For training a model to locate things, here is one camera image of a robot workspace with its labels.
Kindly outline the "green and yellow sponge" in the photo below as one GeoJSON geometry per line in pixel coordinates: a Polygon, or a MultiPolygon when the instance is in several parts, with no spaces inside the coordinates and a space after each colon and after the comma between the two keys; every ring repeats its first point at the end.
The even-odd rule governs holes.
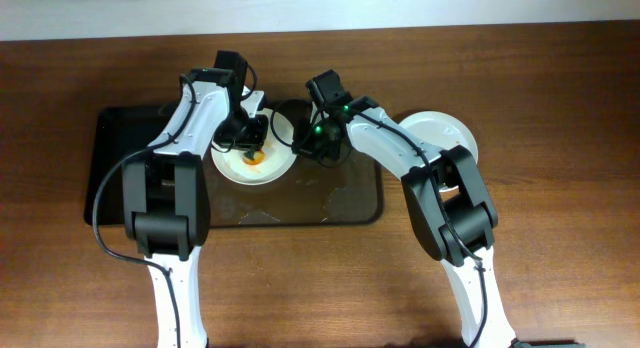
{"type": "Polygon", "coordinates": [[[266,158],[262,150],[246,151],[242,154],[242,161],[250,166],[261,164],[266,158]]]}

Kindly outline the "white plate top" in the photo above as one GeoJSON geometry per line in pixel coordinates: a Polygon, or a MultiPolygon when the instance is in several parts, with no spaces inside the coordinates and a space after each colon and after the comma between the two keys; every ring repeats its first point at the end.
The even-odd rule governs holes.
{"type": "Polygon", "coordinates": [[[283,176],[294,164],[296,155],[288,145],[293,142],[294,128],[281,113],[275,114],[274,125],[267,124],[262,148],[249,158],[248,152],[231,150],[222,153],[211,148],[216,169],[227,179],[242,185],[263,185],[283,176]]]}

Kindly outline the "white plate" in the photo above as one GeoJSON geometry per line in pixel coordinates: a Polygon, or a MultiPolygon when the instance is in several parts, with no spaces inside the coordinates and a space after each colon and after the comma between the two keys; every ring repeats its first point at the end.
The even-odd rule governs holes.
{"type": "Polygon", "coordinates": [[[248,152],[231,150],[222,153],[211,148],[216,169],[227,179],[242,185],[263,185],[283,176],[294,164],[296,155],[288,145],[293,142],[294,128],[281,113],[275,114],[274,125],[267,124],[262,148],[249,158],[248,152]]]}
{"type": "Polygon", "coordinates": [[[472,157],[475,160],[475,163],[478,163],[478,161],[479,161],[478,145],[477,145],[477,142],[476,142],[476,139],[475,139],[474,135],[472,134],[471,130],[466,125],[462,125],[461,135],[465,139],[464,147],[469,150],[469,152],[471,153],[472,157]]]}

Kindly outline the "pale blue plate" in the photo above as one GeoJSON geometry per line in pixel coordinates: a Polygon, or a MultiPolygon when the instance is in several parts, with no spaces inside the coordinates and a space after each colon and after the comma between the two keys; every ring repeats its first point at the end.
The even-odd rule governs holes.
{"type": "Polygon", "coordinates": [[[437,111],[414,113],[400,122],[401,127],[417,138],[445,150],[458,145],[464,147],[465,139],[461,135],[462,125],[464,124],[457,118],[437,111]]]}

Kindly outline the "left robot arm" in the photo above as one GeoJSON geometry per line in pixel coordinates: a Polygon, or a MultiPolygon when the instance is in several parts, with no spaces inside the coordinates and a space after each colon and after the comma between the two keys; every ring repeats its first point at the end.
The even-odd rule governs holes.
{"type": "Polygon", "coordinates": [[[204,160],[211,149],[254,153],[264,144],[264,100],[248,100],[252,69],[221,50],[210,68],[180,78],[181,98],[162,132],[122,166],[127,236],[150,273],[161,347],[205,347],[198,261],[210,229],[204,160]]]}

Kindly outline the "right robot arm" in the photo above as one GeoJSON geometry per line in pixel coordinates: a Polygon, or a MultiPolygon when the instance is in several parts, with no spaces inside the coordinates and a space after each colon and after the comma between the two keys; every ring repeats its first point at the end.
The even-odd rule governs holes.
{"type": "Polygon", "coordinates": [[[411,228],[449,280],[467,347],[515,347],[494,270],[496,208],[471,152],[442,148],[391,119],[375,100],[353,97],[337,72],[306,82],[313,110],[293,152],[338,160],[341,145],[372,158],[400,182],[411,228]]]}

